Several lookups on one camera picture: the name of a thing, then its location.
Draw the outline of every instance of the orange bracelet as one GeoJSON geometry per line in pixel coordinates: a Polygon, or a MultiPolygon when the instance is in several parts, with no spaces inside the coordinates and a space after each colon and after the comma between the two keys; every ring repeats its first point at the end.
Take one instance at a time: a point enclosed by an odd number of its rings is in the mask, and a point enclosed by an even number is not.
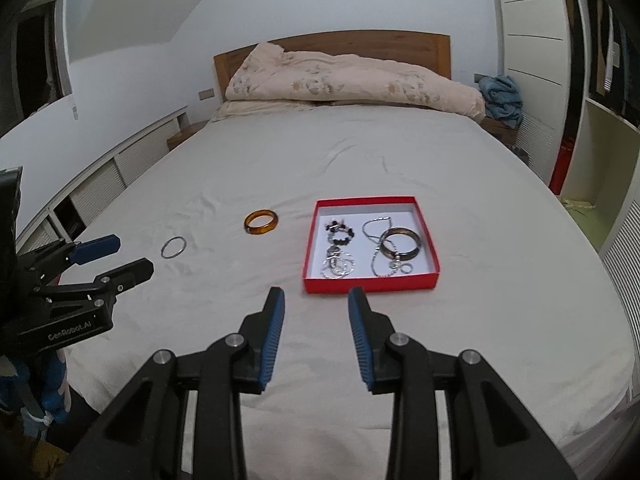
{"type": "Polygon", "coordinates": [[[251,235],[263,235],[265,233],[268,233],[269,231],[273,231],[276,228],[276,225],[278,225],[278,215],[276,215],[276,213],[274,213],[270,209],[260,209],[259,211],[254,211],[244,219],[244,230],[251,235]],[[251,227],[249,224],[260,216],[270,216],[271,221],[265,225],[251,227]]]}

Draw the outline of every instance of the amber bangle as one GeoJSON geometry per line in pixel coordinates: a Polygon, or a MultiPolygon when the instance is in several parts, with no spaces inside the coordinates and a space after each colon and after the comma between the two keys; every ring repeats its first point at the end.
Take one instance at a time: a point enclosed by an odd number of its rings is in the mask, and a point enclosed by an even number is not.
{"type": "Polygon", "coordinates": [[[421,247],[422,247],[422,240],[420,240],[420,235],[418,235],[418,233],[415,233],[414,231],[411,231],[411,229],[407,229],[405,227],[392,227],[391,229],[387,229],[385,232],[383,232],[380,235],[380,252],[384,254],[387,258],[391,258],[392,260],[395,260],[396,256],[398,256],[398,259],[401,262],[407,262],[409,260],[413,260],[420,253],[421,247]],[[387,238],[393,235],[408,236],[415,242],[415,249],[407,253],[401,253],[399,251],[396,253],[395,251],[392,251],[385,245],[385,241],[387,238]]]}
{"type": "Polygon", "coordinates": [[[244,219],[244,230],[251,235],[263,235],[269,231],[273,231],[278,225],[278,215],[270,209],[260,209],[260,211],[254,211],[247,218],[244,219]],[[260,216],[270,216],[271,221],[265,225],[258,225],[258,227],[251,227],[249,224],[260,216]]]}

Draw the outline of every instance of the wooden headboard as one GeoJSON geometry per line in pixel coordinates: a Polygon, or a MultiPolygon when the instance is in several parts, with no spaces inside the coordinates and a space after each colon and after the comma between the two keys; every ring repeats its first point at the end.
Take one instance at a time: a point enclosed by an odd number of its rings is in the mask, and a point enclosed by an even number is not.
{"type": "MultiPolygon", "coordinates": [[[[451,79],[450,39],[443,34],[407,30],[338,30],[292,36],[271,43],[279,44],[288,52],[310,50],[331,56],[358,54],[375,59],[391,59],[423,66],[451,79]]],[[[254,48],[255,45],[246,46],[213,58],[223,99],[229,80],[254,48]]]]}

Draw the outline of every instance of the silver bolt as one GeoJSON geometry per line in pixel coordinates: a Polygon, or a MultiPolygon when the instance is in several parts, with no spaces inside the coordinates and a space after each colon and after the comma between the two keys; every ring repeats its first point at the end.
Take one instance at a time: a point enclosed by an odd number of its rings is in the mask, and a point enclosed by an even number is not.
{"type": "Polygon", "coordinates": [[[462,360],[468,365],[477,365],[482,358],[475,350],[465,350],[462,352],[462,360]]]}
{"type": "Polygon", "coordinates": [[[171,360],[171,352],[168,350],[158,350],[154,354],[154,362],[159,365],[165,365],[171,360]]]}
{"type": "Polygon", "coordinates": [[[238,348],[244,343],[244,336],[242,334],[229,334],[225,337],[225,343],[232,348],[238,348]]]}
{"type": "Polygon", "coordinates": [[[394,332],[389,336],[389,341],[396,346],[404,346],[409,343],[409,336],[402,332],[394,332]]]}

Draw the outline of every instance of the white bed sheet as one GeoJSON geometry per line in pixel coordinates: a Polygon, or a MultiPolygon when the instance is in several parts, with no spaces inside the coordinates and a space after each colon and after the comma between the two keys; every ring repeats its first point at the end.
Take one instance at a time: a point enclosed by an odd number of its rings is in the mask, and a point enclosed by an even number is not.
{"type": "Polygon", "coordinates": [[[613,410],[634,348],[584,235],[473,121],[397,107],[231,118],[143,174],[81,237],[116,233],[120,252],[63,283],[143,256],[156,272],[118,298],[110,332],[70,348],[71,385],[103,410],[156,349],[205,349],[278,285],[287,314],[273,381],[242,398],[250,477],[382,478],[391,396],[366,391],[346,298],[305,294],[302,265],[316,200],[393,194],[416,196],[442,273],[435,290],[371,294],[373,309],[427,348],[478,349],[561,447],[613,410]],[[280,224],[247,235],[242,220],[260,208],[280,224]],[[161,259],[175,235],[187,249],[161,259]]]}

